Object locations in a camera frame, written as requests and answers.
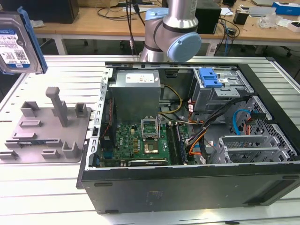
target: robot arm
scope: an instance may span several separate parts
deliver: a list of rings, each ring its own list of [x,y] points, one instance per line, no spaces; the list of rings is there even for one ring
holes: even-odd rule
[[[153,8],[146,13],[145,47],[141,61],[185,62],[200,49],[195,31],[197,0],[169,0],[169,8]]]

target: hard drive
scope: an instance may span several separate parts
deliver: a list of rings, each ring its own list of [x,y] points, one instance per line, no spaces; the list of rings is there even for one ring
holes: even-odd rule
[[[42,74],[47,71],[28,14],[22,7],[18,12],[0,12],[0,56],[4,74]]]

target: motherboard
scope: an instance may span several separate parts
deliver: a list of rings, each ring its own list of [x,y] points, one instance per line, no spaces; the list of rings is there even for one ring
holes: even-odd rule
[[[183,165],[187,162],[185,124],[155,123],[118,124],[116,144],[103,148],[98,166],[124,167],[145,165]]]

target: blue box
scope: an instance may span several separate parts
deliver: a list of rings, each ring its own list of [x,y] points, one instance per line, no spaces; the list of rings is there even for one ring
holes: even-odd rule
[[[300,5],[297,3],[289,3],[287,5],[274,2],[272,7],[276,8],[276,14],[279,15],[300,15]]]

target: floor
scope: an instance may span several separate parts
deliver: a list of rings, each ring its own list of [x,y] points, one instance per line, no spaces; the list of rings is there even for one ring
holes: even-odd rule
[[[98,41],[98,50],[95,52],[93,49],[92,41],[88,40],[89,45],[85,46],[83,40],[66,40],[66,47],[69,54],[73,55],[130,55],[131,50],[129,42],[124,42],[124,48],[120,48],[119,41]],[[136,48],[138,52],[143,50],[143,42],[136,42]],[[220,51],[217,52],[217,56],[223,56],[225,46],[221,46]],[[255,55],[255,47],[252,45],[246,45],[244,51],[241,51],[241,45],[233,45],[229,56],[238,57],[261,57],[261,55]],[[300,46],[291,47],[295,50],[291,52],[291,56],[287,57],[286,50],[279,46],[269,46],[264,51],[264,56],[273,57],[292,77],[295,77],[296,73],[300,69]],[[203,44],[197,56],[204,56],[206,54],[207,44]],[[54,41],[42,46],[43,54],[51,55],[58,54]],[[0,101],[4,98],[11,86],[17,80],[18,75],[2,75],[0,74]],[[300,74],[295,78],[300,83]]]

